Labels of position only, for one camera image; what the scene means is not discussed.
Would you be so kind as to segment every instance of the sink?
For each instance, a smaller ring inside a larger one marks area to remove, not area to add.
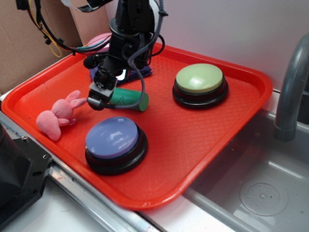
[[[309,128],[279,142],[274,119],[259,111],[184,196],[236,231],[308,231]]]

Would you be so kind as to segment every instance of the gray cable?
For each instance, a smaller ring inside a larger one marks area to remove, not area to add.
[[[135,52],[133,55],[131,55],[131,57],[128,59],[128,64],[129,66],[136,71],[140,81],[141,81],[141,94],[140,94],[140,99],[134,103],[134,104],[130,104],[130,105],[116,105],[115,108],[116,109],[130,109],[133,108],[137,105],[139,105],[141,103],[141,101],[144,98],[145,95],[145,82],[144,82],[144,77],[141,74],[141,72],[139,71],[139,69],[136,67],[134,60],[136,57],[138,57],[139,55],[141,55],[142,53],[144,53],[145,51],[148,50],[149,46],[153,45],[157,38],[159,37],[160,31],[161,31],[161,27],[162,27],[162,21],[163,21],[163,17],[166,16],[166,12],[164,11],[164,6],[163,6],[163,0],[159,1],[159,20],[158,20],[158,26],[154,32],[154,35],[151,39],[151,41],[145,45],[144,47],[142,47],[141,49],[139,49],[137,52]]]

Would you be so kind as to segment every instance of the red tray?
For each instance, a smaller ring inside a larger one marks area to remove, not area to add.
[[[68,56],[14,89],[2,103],[3,112],[34,136],[115,203],[132,210],[154,208],[179,196],[257,113],[272,93],[263,73],[210,57],[166,47],[153,57],[153,74],[145,78],[150,103],[145,112],[94,111],[88,104],[74,112],[76,123],[62,127],[53,142],[35,120],[54,102],[79,89],[87,97],[91,80],[84,56]],[[229,83],[229,94],[220,105],[207,110],[180,107],[172,97],[177,72],[195,63],[218,66]],[[125,86],[140,90],[139,81]],[[126,116],[146,133],[149,150],[142,163],[117,176],[94,173],[85,160],[85,137],[97,123],[112,116]]]

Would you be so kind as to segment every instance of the plush toy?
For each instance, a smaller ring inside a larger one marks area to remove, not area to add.
[[[37,125],[51,140],[57,141],[60,138],[60,127],[75,122],[72,119],[73,110],[86,103],[86,98],[79,99],[80,95],[79,90],[73,91],[66,99],[56,101],[52,110],[43,111],[37,117]]]

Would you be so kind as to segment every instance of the faucet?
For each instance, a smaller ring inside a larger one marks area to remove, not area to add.
[[[309,33],[296,46],[285,74],[274,126],[274,138],[295,138],[297,121],[309,124]]]

